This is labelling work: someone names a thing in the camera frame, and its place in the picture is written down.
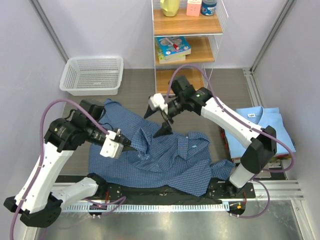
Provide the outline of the dark blue checkered shirt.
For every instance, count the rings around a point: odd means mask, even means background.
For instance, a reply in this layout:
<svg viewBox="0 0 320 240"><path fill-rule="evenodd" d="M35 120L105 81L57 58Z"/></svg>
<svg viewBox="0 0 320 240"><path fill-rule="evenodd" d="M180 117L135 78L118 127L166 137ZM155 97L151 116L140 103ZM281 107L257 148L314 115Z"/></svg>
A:
<svg viewBox="0 0 320 240"><path fill-rule="evenodd" d="M209 138L191 131L187 135L173 133L153 138L160 126L107 99L102 124L120 129L137 151L122 152L118 159L100 155L101 147L91 145L88 171L108 183L131 188L169 186L179 191L201 196L212 178L225 181L235 164L229 160L213 163Z"/></svg>

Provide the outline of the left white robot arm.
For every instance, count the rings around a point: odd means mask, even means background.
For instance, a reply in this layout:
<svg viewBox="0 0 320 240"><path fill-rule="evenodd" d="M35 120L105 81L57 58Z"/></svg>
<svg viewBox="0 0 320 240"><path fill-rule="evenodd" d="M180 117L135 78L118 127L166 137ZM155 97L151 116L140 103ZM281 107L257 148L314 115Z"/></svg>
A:
<svg viewBox="0 0 320 240"><path fill-rule="evenodd" d="M46 133L40 133L40 156L35 167L21 191L3 204L23 224L47 228L65 208L85 198L100 200L106 195L108 184L96 173L62 190L52 190L65 163L85 142L100 146L100 155L113 159L134 150L120 129L107 130L98 123L105 112L102 103L84 99L75 104L67 118L54 120Z"/></svg>

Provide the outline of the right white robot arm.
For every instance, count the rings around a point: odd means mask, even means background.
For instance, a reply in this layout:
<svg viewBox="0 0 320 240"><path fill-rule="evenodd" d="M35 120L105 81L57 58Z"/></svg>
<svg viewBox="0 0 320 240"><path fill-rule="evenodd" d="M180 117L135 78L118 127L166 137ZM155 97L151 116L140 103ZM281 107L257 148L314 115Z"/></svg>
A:
<svg viewBox="0 0 320 240"><path fill-rule="evenodd" d="M243 193L246 183L259 174L276 154L276 130L271 126L263 128L246 120L222 103L209 89L195 89L184 75L173 80L171 89L175 97L169 102L165 102L160 93L148 99L144 117L160 112L164 120L154 137L172 134L173 118L183 111L194 112L231 133L245 148L240 164L225 182L226 193L230 197L238 197Z"/></svg>

